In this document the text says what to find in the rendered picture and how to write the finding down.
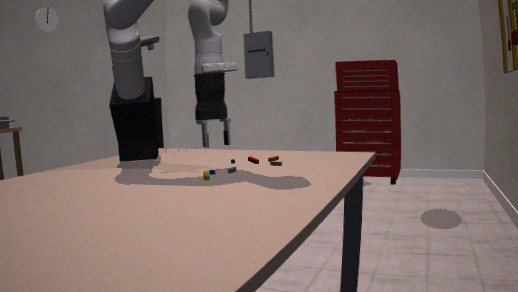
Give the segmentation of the red rod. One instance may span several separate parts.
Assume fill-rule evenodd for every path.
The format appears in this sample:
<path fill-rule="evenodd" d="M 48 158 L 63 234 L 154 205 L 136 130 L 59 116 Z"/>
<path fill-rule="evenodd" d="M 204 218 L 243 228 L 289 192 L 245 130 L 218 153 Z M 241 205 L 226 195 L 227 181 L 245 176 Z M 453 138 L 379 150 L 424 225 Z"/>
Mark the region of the red rod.
<path fill-rule="evenodd" d="M 253 158 L 253 157 L 248 157 L 248 161 L 255 163 L 255 164 L 259 164 L 259 160 L 256 158 Z"/>

